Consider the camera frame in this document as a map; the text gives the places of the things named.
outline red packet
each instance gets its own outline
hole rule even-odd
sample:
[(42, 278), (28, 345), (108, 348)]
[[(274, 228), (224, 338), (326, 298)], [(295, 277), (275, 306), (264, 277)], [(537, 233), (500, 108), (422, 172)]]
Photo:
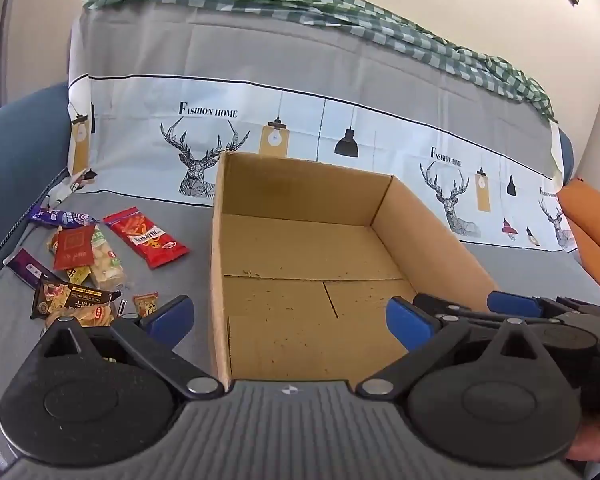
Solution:
[(151, 269), (167, 264), (189, 252), (156, 224), (138, 211), (137, 207), (109, 215), (102, 221), (140, 254)]
[(93, 237), (94, 229), (95, 225), (88, 225), (77, 229), (63, 229), (58, 232), (58, 249), (54, 260), (55, 270), (93, 265), (91, 237)]

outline deer head illustration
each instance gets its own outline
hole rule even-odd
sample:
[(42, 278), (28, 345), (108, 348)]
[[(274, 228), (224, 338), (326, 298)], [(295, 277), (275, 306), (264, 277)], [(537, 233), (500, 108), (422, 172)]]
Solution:
[(181, 163), (187, 167), (187, 173), (180, 183), (179, 191), (181, 194), (186, 196), (206, 196), (213, 198), (216, 185), (205, 181), (205, 170), (214, 167), (218, 163), (220, 154), (222, 152), (235, 152), (239, 150), (244, 144), (245, 140), (247, 140), (249, 137), (250, 131), (248, 131), (242, 140), (238, 142), (238, 132), (235, 131), (231, 121), (227, 121), (231, 131), (234, 133), (231, 141), (225, 148), (222, 148), (222, 140), (220, 139), (220, 136), (218, 136), (218, 145), (211, 150), (206, 150), (205, 155), (198, 159), (193, 157), (191, 148), (185, 142), (187, 135), (186, 130), (180, 139), (176, 140), (174, 129), (176, 126), (178, 126), (181, 120), (182, 117), (173, 123), (166, 132), (164, 131), (162, 124), (160, 124), (160, 131), (164, 137), (164, 140), (180, 151), (178, 158), (180, 159)]
[(562, 221), (561, 209), (560, 208), (555, 209), (555, 218), (554, 218), (546, 210), (546, 206), (544, 205), (544, 198), (540, 199), (539, 204), (540, 204), (540, 209), (542, 209), (542, 212), (549, 219), (549, 222), (551, 222), (554, 225), (555, 237), (558, 240), (558, 245), (560, 245), (560, 247), (566, 247), (567, 242), (569, 241), (569, 236), (560, 227), (560, 222)]
[(429, 164), (427, 171), (424, 170), (421, 164), (420, 172), (422, 173), (422, 177), (424, 178), (424, 182), (427, 184), (427, 186), (436, 192), (436, 198), (438, 199), (438, 202), (445, 207), (446, 221), (449, 223), (449, 227), (458, 235), (479, 237), (480, 229), (478, 226), (473, 222), (467, 222), (461, 218), (458, 218), (456, 212), (454, 211), (454, 207), (458, 203), (458, 196), (462, 195), (462, 193), (464, 193), (469, 187), (469, 179), (467, 179), (465, 182), (464, 177), (462, 176), (462, 171), (458, 170), (458, 173), (460, 173), (460, 187), (458, 187), (458, 184), (456, 184), (456, 181), (454, 180), (454, 188), (449, 197), (445, 198), (444, 194), (442, 193), (442, 188), (438, 185), (438, 175), (436, 174), (433, 182), (431, 181), (430, 172), (434, 164), (435, 161)]

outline purple wrapper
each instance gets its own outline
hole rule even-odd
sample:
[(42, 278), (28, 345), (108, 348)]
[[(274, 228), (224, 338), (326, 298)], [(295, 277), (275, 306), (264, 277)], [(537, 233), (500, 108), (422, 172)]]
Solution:
[(62, 226), (64, 229), (74, 229), (85, 225), (97, 224), (98, 221), (84, 213), (73, 213), (71, 211), (60, 211), (58, 209), (36, 208), (29, 216), (34, 222), (41, 224)]
[(3, 263), (31, 288), (38, 286), (38, 280), (41, 276), (45, 276), (49, 280), (60, 281), (60, 278), (24, 249), (20, 249), (14, 256), (6, 258)]

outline open cardboard box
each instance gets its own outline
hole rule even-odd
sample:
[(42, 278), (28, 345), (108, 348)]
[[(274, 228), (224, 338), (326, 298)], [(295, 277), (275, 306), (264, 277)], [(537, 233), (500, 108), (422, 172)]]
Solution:
[(486, 310), (497, 286), (397, 178), (318, 162), (223, 153), (211, 268), (218, 378), (349, 380), (405, 350), (392, 296)]

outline plaid fabric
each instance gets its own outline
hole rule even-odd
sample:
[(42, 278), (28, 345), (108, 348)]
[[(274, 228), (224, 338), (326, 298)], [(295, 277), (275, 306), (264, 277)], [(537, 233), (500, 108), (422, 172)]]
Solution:
[[(87, 9), (125, 0), (86, 0)], [(514, 101), (528, 101), (553, 119), (549, 97), (538, 82), (501, 57), (457, 46), (417, 23), (365, 0), (149, 0), (203, 9), (252, 12), (314, 27), (339, 27), (343, 32), (392, 48), (439, 70)]]

